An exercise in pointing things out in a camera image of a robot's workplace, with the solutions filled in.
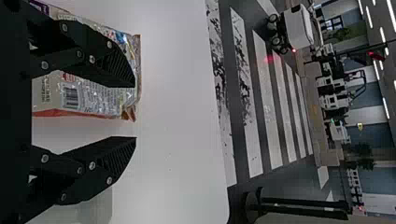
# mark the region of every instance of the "window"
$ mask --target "window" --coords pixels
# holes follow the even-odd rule
[[[344,28],[343,18],[341,16],[338,16],[327,21],[321,21],[320,26],[322,31],[342,29]]]

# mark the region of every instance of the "white surface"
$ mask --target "white surface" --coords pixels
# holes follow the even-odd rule
[[[331,202],[331,203],[334,202],[334,197],[332,196],[332,191],[331,190],[330,190],[329,195],[327,196],[326,202]],[[334,211],[333,208],[324,208],[324,210],[325,211],[330,211],[330,212]]]
[[[301,158],[305,158],[306,151],[305,151],[305,145],[304,145],[303,128],[301,127],[302,123],[301,123],[301,119],[300,119],[300,110],[297,105],[298,102],[297,102],[297,96],[296,96],[296,90],[294,87],[294,78],[293,78],[294,74],[288,64],[286,64],[286,70],[288,73],[290,99],[291,99],[291,106],[292,106],[292,109],[294,112],[293,116],[294,116],[294,121],[296,124],[298,146],[300,149]]]
[[[306,106],[305,106],[305,97],[303,94],[303,88],[301,86],[301,79],[297,75],[296,75],[296,80],[297,80],[298,94],[300,95],[300,106],[301,106],[301,110],[303,113],[303,123],[304,123],[304,128],[305,128],[305,138],[306,138],[306,142],[308,144],[308,153],[309,153],[309,155],[312,155],[314,153],[314,151],[312,149],[311,132],[309,130],[308,117],[306,114],[307,112],[306,112]]]
[[[127,171],[112,189],[89,203],[55,207],[31,223],[227,222],[229,205],[205,2],[50,2],[142,35],[143,96],[137,123],[34,119],[34,144],[54,152],[110,135],[135,135],[137,147]]]
[[[318,168],[318,177],[320,188],[323,189],[323,187],[329,180],[329,170],[327,169],[327,166],[321,166],[320,168]]]
[[[218,57],[220,62],[224,62],[224,50],[221,41],[221,26],[219,24],[220,16],[218,0],[206,0],[206,7],[209,11],[207,16],[207,24],[209,26],[209,36],[211,40],[210,48],[213,54],[212,57]],[[236,184],[236,170],[235,159],[233,157],[233,134],[231,131],[230,110],[227,106],[227,82],[225,77],[221,77],[220,75],[225,71],[224,63],[221,64],[221,68],[217,69],[218,70],[215,71],[215,73],[218,73],[215,77],[215,85],[219,87],[218,107],[221,144],[223,149],[227,187],[230,187]]]
[[[246,115],[243,115],[243,117],[245,122],[248,169],[250,178],[252,178],[256,175],[261,175],[263,173],[263,169],[261,160],[262,152],[260,149],[259,130],[257,128],[256,107],[254,104],[254,92],[251,88],[252,84],[248,60],[248,45],[245,32],[245,22],[232,8],[230,8],[230,10],[233,20],[234,45],[237,47],[238,44],[240,44],[240,50],[242,54],[245,55],[245,58],[243,59],[241,55],[237,54],[237,51],[235,51],[239,80],[243,80],[244,84],[249,87],[249,94],[247,93],[247,90],[240,89],[240,95],[246,96],[245,99],[241,98],[241,102],[242,106],[244,106],[245,110],[247,111]]]
[[[291,12],[291,8],[284,12],[288,40],[294,49],[303,49],[314,44],[309,12],[304,5],[297,12]]]
[[[273,52],[273,55],[276,71],[277,89],[279,92],[280,109],[282,111],[283,127],[285,130],[286,146],[288,149],[289,162],[293,162],[297,160],[297,156],[294,146],[293,132],[291,130],[291,120],[288,104],[288,95],[286,94],[285,78],[283,75],[281,58],[275,52]]]
[[[268,147],[270,151],[271,168],[283,165],[280,151],[279,132],[276,122],[274,95],[270,78],[265,42],[253,31],[256,49],[257,66],[259,69],[260,87],[262,90],[262,105],[264,107],[265,128],[267,130]]]

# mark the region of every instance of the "wall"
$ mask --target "wall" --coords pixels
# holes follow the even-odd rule
[[[361,21],[361,11],[355,8],[344,13],[341,17],[343,18],[344,27],[348,27],[349,25]]]
[[[319,217],[301,217],[301,216],[291,216],[283,214],[268,214],[266,216],[260,217],[257,224],[395,224],[394,221],[379,218],[379,217],[358,217],[350,216],[349,221],[335,220],[329,218],[319,218]]]
[[[355,91],[359,86],[349,88]],[[382,101],[381,90],[377,82],[368,83],[366,91],[352,102],[351,109],[360,109],[367,106],[375,106],[384,104]]]
[[[387,123],[388,119],[385,114],[383,105],[364,107],[360,109],[349,110],[346,118],[347,127],[356,126],[358,123],[363,125]]]
[[[335,50],[337,50],[338,52],[347,50],[347,49],[354,49],[357,47],[360,47],[362,45],[366,45],[368,44],[368,40],[367,40],[367,36],[366,35],[360,35],[348,40],[344,40],[341,42],[338,42],[336,44],[334,44],[334,48]]]
[[[357,0],[342,0],[323,7],[322,11],[324,18],[328,20],[358,7]]]
[[[363,201],[367,212],[396,216],[396,195],[363,193]]]
[[[364,73],[366,75],[366,81],[367,83],[372,83],[372,82],[377,82],[376,80],[376,75],[375,75],[375,70],[374,67],[372,65],[370,66],[363,66],[359,63],[356,63],[355,61],[352,60],[345,60],[344,61],[344,69],[346,71],[346,73],[352,73],[352,72],[356,72],[358,70],[364,70]],[[356,79],[353,81],[350,81],[348,83],[348,86],[359,86],[363,84],[363,80],[362,79]]]
[[[364,142],[371,147],[394,147],[388,123],[365,125],[362,131],[359,131],[358,127],[346,127],[346,129],[350,135],[352,145]]]
[[[396,195],[396,167],[375,167],[373,171],[359,169],[359,178],[364,193]]]

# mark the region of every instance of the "screw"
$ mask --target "screw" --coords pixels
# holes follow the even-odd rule
[[[93,169],[95,169],[95,167],[96,167],[96,163],[94,162],[94,161],[91,161],[90,162],[90,170],[93,170]]]
[[[79,175],[81,175],[81,174],[82,174],[82,167],[78,167],[78,169],[77,169],[77,173],[78,173]]]
[[[108,185],[111,185],[111,183],[113,183],[113,178],[111,178],[111,176],[109,176],[109,177],[107,178],[107,184],[108,184]]]
[[[61,201],[64,202],[64,200],[66,200],[66,198],[67,198],[67,195],[65,193],[63,193],[61,196]]]
[[[93,57],[92,55],[90,56],[90,63],[95,63],[95,57]]]
[[[67,32],[67,25],[66,24],[62,24],[62,30]]]
[[[41,157],[41,162],[42,162],[42,163],[46,163],[46,162],[49,161],[49,159],[50,159],[49,155],[44,154],[44,155]]]
[[[41,62],[41,68],[43,69],[43,70],[47,70],[47,69],[49,69],[49,63],[47,63],[46,61],[43,61],[43,62]]]

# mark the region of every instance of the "ceiling light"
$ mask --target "ceiling light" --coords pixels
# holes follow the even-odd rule
[[[373,63],[374,63],[374,69],[375,69],[376,79],[379,81],[378,67],[376,66],[376,62],[375,62],[375,61],[373,61]]]
[[[369,19],[370,28],[373,29],[373,21],[371,20],[371,15],[370,15],[370,9],[369,9],[369,7],[366,7],[366,12],[367,12],[367,18]]]
[[[392,6],[392,3],[390,0],[387,0],[387,3],[388,3],[390,19],[392,20],[392,23],[393,23],[393,30],[395,30],[395,33],[396,33],[396,18],[395,18],[395,13],[393,11],[393,6]]]
[[[387,113],[387,118],[389,119],[389,111],[388,111],[388,106],[387,106],[387,100],[385,100],[385,98],[383,97],[382,101],[384,102],[385,113]]]
[[[379,33],[381,34],[382,42],[387,43],[387,39],[385,38],[384,29],[382,27],[379,28]]]
[[[361,0],[359,0],[359,8],[361,9],[361,15],[363,15],[363,7],[361,6]]]

